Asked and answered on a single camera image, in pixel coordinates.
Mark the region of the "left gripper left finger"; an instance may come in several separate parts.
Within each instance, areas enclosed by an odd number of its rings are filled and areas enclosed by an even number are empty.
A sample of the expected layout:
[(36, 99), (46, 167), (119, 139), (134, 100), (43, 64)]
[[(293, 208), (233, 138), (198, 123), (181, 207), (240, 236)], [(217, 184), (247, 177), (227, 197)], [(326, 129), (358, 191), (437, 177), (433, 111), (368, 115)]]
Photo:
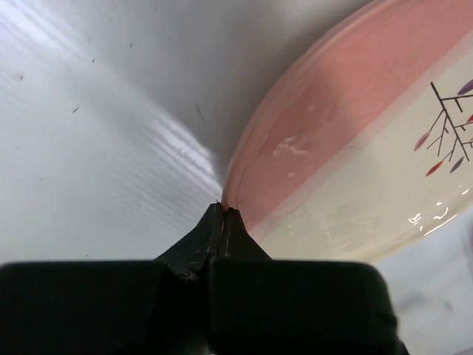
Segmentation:
[(153, 260), (7, 263), (3, 354), (207, 354), (198, 285), (223, 210)]

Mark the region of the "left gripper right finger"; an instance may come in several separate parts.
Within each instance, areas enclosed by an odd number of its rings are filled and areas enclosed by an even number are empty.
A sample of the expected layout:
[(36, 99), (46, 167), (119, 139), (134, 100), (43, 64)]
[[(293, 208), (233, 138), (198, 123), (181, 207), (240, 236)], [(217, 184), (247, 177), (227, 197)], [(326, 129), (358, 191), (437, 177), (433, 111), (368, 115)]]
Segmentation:
[(207, 334), (216, 354), (470, 354), (472, 215), (373, 264), (273, 260), (212, 206)]

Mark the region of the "pink and cream plate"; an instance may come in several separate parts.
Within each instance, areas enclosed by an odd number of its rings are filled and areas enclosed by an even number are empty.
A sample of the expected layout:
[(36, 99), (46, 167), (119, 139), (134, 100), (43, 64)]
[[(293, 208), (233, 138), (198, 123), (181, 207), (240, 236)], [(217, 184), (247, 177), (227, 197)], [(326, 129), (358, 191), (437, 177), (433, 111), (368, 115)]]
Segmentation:
[(222, 193), (281, 259), (373, 261), (472, 206), (472, 3), (372, 1), (257, 107)]

